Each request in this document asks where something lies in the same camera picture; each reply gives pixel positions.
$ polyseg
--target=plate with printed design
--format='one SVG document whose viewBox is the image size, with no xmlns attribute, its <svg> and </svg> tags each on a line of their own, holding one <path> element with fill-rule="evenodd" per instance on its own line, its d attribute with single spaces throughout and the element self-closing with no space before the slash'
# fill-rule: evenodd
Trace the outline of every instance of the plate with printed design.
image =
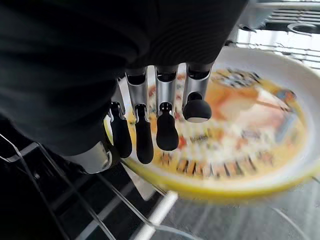
<svg viewBox="0 0 320 240">
<path fill-rule="evenodd" d="M 310 68 L 274 53 L 224 47 L 206 91 L 212 117 L 203 123 L 183 117 L 185 78 L 181 64 L 175 102 L 179 144 L 163 151 L 156 144 L 155 72 L 148 67 L 154 158 L 146 165 L 135 153 L 135 117 L 127 84 L 120 83 L 133 146 L 123 161 L 137 174 L 182 196 L 233 201 L 286 190 L 319 170 L 320 76 Z"/>
</svg>

